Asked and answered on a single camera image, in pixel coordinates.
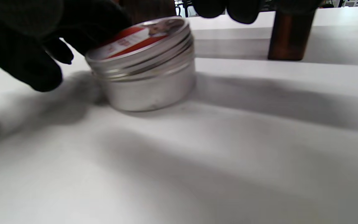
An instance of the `round tin can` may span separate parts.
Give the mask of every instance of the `round tin can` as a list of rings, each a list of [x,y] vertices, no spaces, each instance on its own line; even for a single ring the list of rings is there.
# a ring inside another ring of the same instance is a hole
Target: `round tin can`
[[[195,85],[194,40],[181,17],[129,27],[85,58],[111,106],[121,111],[167,107]]]

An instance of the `gloved hand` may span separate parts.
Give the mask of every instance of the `gloved hand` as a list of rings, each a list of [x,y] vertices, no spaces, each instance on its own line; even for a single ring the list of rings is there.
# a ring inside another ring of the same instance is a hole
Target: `gloved hand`
[[[65,64],[74,57],[60,37],[84,55],[131,25],[112,0],[63,0],[60,22],[41,36],[23,34],[7,24],[0,19],[0,68],[41,92],[62,82],[60,67],[45,50]]]
[[[227,9],[233,20],[251,24],[258,17],[265,0],[192,0],[192,2],[201,17],[214,18]]]

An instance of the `chair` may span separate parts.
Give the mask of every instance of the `chair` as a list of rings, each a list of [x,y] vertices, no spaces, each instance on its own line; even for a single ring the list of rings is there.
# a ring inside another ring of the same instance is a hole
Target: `chair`
[[[356,7],[358,6],[358,0],[345,0],[343,6],[349,6],[347,4],[350,4],[350,7]]]
[[[191,0],[182,0],[182,3],[176,4],[176,7],[179,8],[179,15],[180,15],[180,6],[183,6],[183,9],[185,10],[185,17],[189,17],[189,6],[193,6],[193,2]]]

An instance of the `white table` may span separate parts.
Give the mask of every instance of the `white table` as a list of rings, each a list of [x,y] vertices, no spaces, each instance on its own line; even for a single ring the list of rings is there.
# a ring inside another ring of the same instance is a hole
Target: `white table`
[[[358,7],[318,10],[302,62],[265,60],[273,18],[191,18],[180,105],[74,100],[0,139],[0,224],[358,223]],[[0,106],[32,94],[0,70]]]

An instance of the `printed image on lid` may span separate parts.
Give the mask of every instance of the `printed image on lid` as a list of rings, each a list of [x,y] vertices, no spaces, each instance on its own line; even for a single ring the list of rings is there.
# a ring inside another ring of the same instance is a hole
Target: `printed image on lid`
[[[134,52],[174,34],[183,25],[182,19],[167,19],[129,27],[101,47],[89,51],[88,57],[93,60],[104,60]]]

